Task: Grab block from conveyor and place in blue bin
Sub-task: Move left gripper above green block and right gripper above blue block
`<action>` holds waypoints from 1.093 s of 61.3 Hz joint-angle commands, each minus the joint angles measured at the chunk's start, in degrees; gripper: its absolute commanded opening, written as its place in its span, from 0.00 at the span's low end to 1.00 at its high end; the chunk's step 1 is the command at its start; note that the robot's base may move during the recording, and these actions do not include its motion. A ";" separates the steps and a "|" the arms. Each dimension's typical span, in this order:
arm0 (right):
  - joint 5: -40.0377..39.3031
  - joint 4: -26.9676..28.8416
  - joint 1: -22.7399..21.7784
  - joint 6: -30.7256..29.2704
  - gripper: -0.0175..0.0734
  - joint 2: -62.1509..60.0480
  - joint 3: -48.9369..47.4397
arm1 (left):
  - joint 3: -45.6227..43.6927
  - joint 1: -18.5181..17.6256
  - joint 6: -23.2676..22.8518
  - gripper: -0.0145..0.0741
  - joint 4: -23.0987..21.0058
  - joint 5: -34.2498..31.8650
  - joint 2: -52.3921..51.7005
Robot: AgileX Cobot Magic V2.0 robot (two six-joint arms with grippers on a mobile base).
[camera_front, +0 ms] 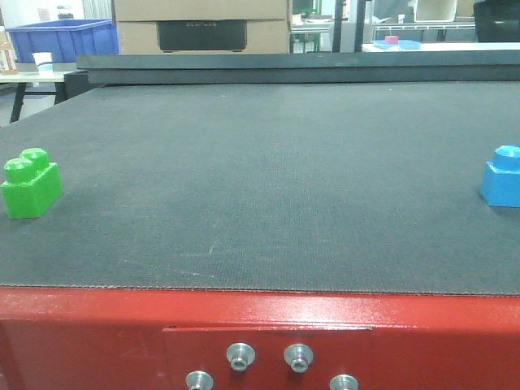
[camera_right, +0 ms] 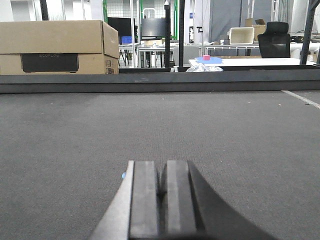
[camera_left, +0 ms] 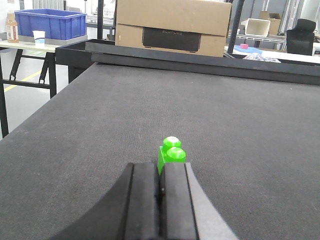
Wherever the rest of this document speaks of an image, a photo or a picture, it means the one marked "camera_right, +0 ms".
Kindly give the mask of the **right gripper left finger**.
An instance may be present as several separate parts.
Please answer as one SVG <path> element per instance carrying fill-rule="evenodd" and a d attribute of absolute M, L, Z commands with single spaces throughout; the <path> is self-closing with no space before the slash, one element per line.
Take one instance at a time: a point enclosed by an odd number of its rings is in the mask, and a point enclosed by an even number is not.
<path fill-rule="evenodd" d="M 129 161 L 90 240 L 150 240 L 160 234 L 158 174 L 153 161 Z"/>

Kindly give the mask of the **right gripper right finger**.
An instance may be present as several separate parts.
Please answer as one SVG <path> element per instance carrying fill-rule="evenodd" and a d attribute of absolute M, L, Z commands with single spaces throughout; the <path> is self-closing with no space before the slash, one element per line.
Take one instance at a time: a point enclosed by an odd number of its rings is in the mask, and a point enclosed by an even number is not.
<path fill-rule="evenodd" d="M 167 238 L 275 239 L 231 207 L 190 161 L 167 161 L 161 191 L 163 235 Z"/>

